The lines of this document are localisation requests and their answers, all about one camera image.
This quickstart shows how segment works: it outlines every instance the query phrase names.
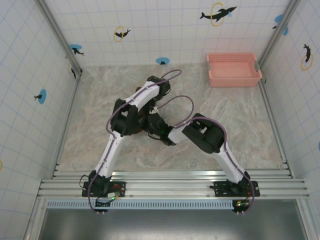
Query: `white tile wall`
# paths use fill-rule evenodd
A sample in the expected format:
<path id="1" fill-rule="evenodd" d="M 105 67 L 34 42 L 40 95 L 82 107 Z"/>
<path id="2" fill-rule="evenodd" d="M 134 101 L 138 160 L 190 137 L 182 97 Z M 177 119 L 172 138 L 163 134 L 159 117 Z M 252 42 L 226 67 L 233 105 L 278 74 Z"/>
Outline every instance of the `white tile wall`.
<path id="1" fill-rule="evenodd" d="M 67 65 L 34 0 L 1 0 L 0 239 L 22 239 L 49 176 L 76 83 Z M 43 88 L 40 105 L 34 96 Z"/>
<path id="2" fill-rule="evenodd" d="M 82 46 L 85 56 L 76 58 L 85 68 L 157 64 L 159 57 L 171 63 L 204 63 L 206 54 L 213 52 L 251 51 L 259 58 L 275 31 L 275 17 L 284 13 L 289 0 L 220 1 L 225 9 L 237 8 L 215 27 L 210 19 L 199 18 L 202 12 L 210 15 L 216 2 L 48 0 L 47 4 L 67 41 Z M 118 26 L 130 30 L 121 42 L 114 40 Z"/>
<path id="3" fill-rule="evenodd" d="M 265 84 L 290 166 L 310 190 L 311 213 L 320 237 L 320 6 L 304 0 L 264 68 Z M 303 71 L 310 46 L 313 64 Z"/>

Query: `yellow ring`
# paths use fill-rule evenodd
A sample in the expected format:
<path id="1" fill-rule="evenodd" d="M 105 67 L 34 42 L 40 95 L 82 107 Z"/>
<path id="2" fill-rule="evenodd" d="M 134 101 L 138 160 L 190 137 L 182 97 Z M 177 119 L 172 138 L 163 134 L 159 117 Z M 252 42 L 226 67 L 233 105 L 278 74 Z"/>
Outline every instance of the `yellow ring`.
<path id="1" fill-rule="evenodd" d="M 216 2 L 215 4 L 213 4 L 212 8 L 211 8 L 211 14 L 210 14 L 210 19 L 211 19 L 211 25 L 214 26 L 214 27 L 219 27 L 221 26 L 223 23 L 224 23 L 224 20 L 225 20 L 225 17 L 222 18 L 222 22 L 218 25 L 215 25 L 214 22 L 212 21 L 212 14 L 213 14 L 213 10 L 214 10 L 214 7 L 216 5 L 220 5 L 221 7 L 223 7 L 224 5 L 221 3 L 221 2 Z"/>
<path id="2" fill-rule="evenodd" d="M 71 70 L 70 70 L 70 69 L 71 69 L 70 62 L 68 63 L 68 66 L 66 67 L 66 69 L 68 70 L 68 73 L 69 73 L 69 74 L 72 74 L 72 72 L 71 72 Z"/>
<path id="3" fill-rule="evenodd" d="M 312 64 L 314 63 L 314 56 L 312 55 L 312 53 L 310 53 L 311 57 L 312 57 L 312 60 L 311 60 L 311 63 L 310 63 L 310 66 L 308 66 L 307 68 L 304 68 L 303 65 L 304 65 L 304 60 L 306 59 L 307 56 L 304 56 L 301 60 L 301 70 L 302 71 L 307 71 L 311 66 Z"/>
<path id="4" fill-rule="evenodd" d="M 116 40 L 116 32 L 117 32 L 117 30 L 120 29 L 120 28 L 122 28 L 122 36 L 121 36 L 121 39 L 118 41 L 118 40 Z M 118 27 L 115 29 L 114 33 L 113 33 L 113 39 L 114 39 L 117 43 L 118 43 L 118 42 L 121 42 L 121 40 L 124 38 L 124 34 L 125 34 L 125 28 L 124 28 L 123 26 L 118 26 Z"/>

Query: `gray floor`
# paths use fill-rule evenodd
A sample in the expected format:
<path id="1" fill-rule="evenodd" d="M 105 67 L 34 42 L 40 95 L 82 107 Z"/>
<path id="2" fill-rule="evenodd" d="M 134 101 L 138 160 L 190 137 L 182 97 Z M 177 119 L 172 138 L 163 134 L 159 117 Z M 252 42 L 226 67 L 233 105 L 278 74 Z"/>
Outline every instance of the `gray floor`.
<path id="1" fill-rule="evenodd" d="M 245 216 L 231 210 L 50 209 L 42 240 L 304 240 L 295 201 L 257 200 Z"/>
<path id="2" fill-rule="evenodd" d="M 171 64 L 92 67 L 85 71 L 60 170 L 93 170 L 109 139 L 105 125 L 115 101 L 134 94 L 149 76 L 161 77 L 173 69 L 182 69 L 182 74 L 171 81 L 171 92 L 159 104 L 176 95 L 190 96 L 195 103 L 194 113 L 224 125 L 233 155 L 244 168 L 279 168 L 280 154 L 258 86 L 211 88 L 205 64 Z M 189 100 L 178 98 L 162 108 L 160 114 L 169 125 L 174 125 L 190 110 Z M 115 165 L 118 171 L 214 169 L 219 169 L 217 162 L 190 141 L 168 147 L 145 132 L 130 137 Z"/>

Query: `pink basket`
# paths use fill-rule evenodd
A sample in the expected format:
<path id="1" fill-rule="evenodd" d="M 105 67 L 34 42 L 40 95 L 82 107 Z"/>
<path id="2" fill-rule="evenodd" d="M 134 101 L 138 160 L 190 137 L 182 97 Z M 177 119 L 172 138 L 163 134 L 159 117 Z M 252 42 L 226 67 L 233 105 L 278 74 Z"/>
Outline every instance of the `pink basket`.
<path id="1" fill-rule="evenodd" d="M 206 59 L 211 87 L 253 87 L 262 78 L 253 52 L 209 53 Z"/>

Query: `vent grille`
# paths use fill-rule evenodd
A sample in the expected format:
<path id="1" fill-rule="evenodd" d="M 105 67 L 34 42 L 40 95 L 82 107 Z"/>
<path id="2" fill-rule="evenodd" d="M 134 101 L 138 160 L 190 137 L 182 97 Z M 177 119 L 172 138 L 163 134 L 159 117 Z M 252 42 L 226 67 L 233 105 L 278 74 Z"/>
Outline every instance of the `vent grille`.
<path id="1" fill-rule="evenodd" d="M 65 200 L 52 199 L 47 202 L 48 209 L 89 209 L 87 199 Z M 97 209 L 137 209 L 137 210 L 180 210 L 180 209 L 206 209 L 231 210 L 232 200 L 116 200 L 110 207 L 97 207 Z"/>

